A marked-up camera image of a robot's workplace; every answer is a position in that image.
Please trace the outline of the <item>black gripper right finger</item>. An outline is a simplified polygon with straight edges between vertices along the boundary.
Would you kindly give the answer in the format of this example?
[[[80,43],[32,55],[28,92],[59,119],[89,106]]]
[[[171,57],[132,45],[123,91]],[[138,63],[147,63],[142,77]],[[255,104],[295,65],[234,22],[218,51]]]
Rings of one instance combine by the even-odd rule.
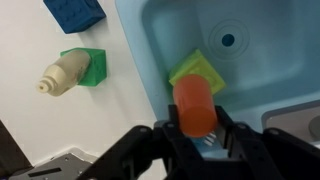
[[[234,126],[234,121],[230,118],[222,106],[215,106],[215,110],[218,118],[218,125],[215,129],[215,134],[221,146],[224,149],[227,149],[228,137],[230,135],[230,129]]]

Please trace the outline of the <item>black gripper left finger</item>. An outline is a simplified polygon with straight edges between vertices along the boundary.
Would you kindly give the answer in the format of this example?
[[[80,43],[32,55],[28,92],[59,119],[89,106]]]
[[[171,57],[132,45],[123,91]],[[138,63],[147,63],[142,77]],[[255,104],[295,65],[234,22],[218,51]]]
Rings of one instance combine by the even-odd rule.
[[[169,122],[167,124],[167,134],[170,139],[184,139],[185,135],[179,127],[178,110],[176,105],[169,105]]]

